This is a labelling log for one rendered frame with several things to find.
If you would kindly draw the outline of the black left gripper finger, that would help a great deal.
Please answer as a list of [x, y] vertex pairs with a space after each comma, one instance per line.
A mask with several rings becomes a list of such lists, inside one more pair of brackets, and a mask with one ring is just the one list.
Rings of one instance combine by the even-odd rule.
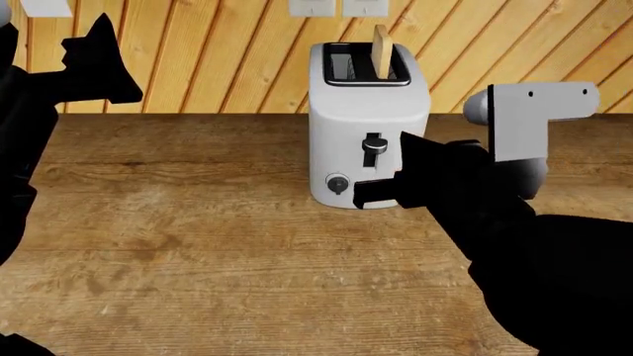
[[62, 63], [66, 70], [79, 70], [90, 64], [90, 44], [87, 38], [67, 38], [61, 42], [65, 50]]

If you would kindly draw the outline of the black toaster lever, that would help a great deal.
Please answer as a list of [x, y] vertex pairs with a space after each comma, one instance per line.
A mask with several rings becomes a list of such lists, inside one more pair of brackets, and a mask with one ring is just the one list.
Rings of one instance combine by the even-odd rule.
[[378, 136], [367, 137], [362, 141], [362, 148], [368, 154], [382, 154], [388, 148], [388, 142]]

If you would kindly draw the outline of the black toaster dial knob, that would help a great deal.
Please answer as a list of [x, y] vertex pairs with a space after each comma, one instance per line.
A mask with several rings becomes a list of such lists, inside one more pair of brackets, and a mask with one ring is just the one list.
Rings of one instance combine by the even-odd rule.
[[349, 179], [344, 174], [332, 173], [325, 178], [327, 189], [335, 195], [341, 195], [349, 187]]

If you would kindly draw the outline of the black robot torso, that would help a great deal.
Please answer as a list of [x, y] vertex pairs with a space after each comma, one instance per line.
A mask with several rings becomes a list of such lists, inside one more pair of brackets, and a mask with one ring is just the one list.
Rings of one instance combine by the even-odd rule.
[[0, 356], [56, 356], [43, 346], [19, 334], [0, 334]]

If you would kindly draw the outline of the white two-slot toaster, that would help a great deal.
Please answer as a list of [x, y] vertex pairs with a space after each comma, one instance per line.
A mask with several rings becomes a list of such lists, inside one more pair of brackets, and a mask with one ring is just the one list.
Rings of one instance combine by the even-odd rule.
[[[314, 44], [309, 65], [310, 189], [320, 204], [353, 209], [356, 182], [384, 180], [402, 168], [401, 133], [423, 135], [430, 112], [426, 80], [414, 56], [393, 46], [388, 79], [378, 79], [369, 43]], [[384, 138], [387, 150], [368, 154], [362, 141]], [[349, 179], [341, 195], [327, 189], [328, 174]]]

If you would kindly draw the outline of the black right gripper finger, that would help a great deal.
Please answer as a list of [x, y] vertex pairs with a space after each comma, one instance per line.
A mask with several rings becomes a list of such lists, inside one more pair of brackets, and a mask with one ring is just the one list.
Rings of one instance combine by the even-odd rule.
[[364, 210], [367, 204], [378, 204], [380, 207], [398, 206], [400, 186], [401, 182], [396, 178], [356, 182], [353, 187], [352, 204], [359, 210]]

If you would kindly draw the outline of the bread slice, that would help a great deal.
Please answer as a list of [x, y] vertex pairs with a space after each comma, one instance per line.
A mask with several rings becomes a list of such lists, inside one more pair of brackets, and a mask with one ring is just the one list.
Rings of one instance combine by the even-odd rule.
[[378, 79], [389, 78], [393, 45], [386, 26], [376, 25], [371, 46], [371, 60]]

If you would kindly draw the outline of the white wall outlet plate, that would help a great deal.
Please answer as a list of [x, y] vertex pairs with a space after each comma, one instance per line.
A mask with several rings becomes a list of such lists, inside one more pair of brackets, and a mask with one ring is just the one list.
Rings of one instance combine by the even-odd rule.
[[291, 17], [334, 17], [337, 0], [288, 0]]
[[343, 17], [388, 17], [389, 0], [342, 0]]

